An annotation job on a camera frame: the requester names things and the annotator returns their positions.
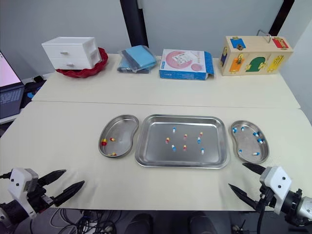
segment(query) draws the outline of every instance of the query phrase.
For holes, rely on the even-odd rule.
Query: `white wall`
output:
[[[157,55],[165,49],[221,55],[225,36],[269,31],[283,0],[142,0],[147,38]]]
[[[119,0],[0,0],[0,49],[21,79],[54,70],[41,43],[59,36],[131,46]]]
[[[312,20],[301,35],[281,74],[312,124]]]
[[[311,20],[312,0],[295,0],[278,35],[295,47]]]

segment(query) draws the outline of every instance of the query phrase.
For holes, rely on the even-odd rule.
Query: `metal tray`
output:
[[[151,115],[143,123],[136,160],[150,167],[225,167],[228,144],[224,124],[215,117]]]
[[[138,119],[132,115],[118,116],[112,119],[103,129],[98,149],[106,157],[121,157],[131,151],[133,136],[138,128]]]
[[[244,161],[259,164],[269,156],[268,142],[255,124],[239,120],[232,124],[234,152]]]

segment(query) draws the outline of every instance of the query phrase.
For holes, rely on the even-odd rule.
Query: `beige tabletop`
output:
[[[259,175],[241,165],[234,155],[228,131],[229,164],[220,170],[148,168],[134,157],[112,159],[98,151],[104,126],[122,114],[142,121],[152,114],[199,115],[220,118],[227,129],[239,119],[256,124],[265,134],[270,155],[263,166],[282,166],[291,177],[292,190],[311,195],[312,126],[298,109],[181,107],[34,101],[28,104],[0,139],[0,171],[32,168],[40,176],[67,169],[47,186],[58,195],[74,182],[85,180],[81,191],[63,204],[77,209],[122,210],[251,210],[231,191],[228,183],[259,199]],[[12,200],[7,185],[0,184],[2,202]]]
[[[214,77],[206,81],[161,79],[158,66],[150,74],[117,71],[120,55],[109,54],[108,65],[89,78],[54,73],[35,101],[94,102],[173,106],[300,108],[280,74],[225,76],[214,59]]]

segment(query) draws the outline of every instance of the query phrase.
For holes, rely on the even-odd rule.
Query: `wooden toy box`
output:
[[[274,74],[292,53],[283,37],[227,36],[219,67],[224,76]]]

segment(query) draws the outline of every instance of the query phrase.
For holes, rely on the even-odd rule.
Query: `metal handle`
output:
[[[271,34],[266,33],[266,32],[264,32],[263,30],[259,29],[259,30],[258,30],[258,33],[257,33],[257,36],[259,36],[259,33],[260,33],[260,32],[263,33],[263,34],[265,34],[266,36],[269,36],[269,37],[270,37],[270,39],[269,39],[269,41],[268,41],[268,43],[270,43],[270,42],[271,42],[271,39],[272,39]]]

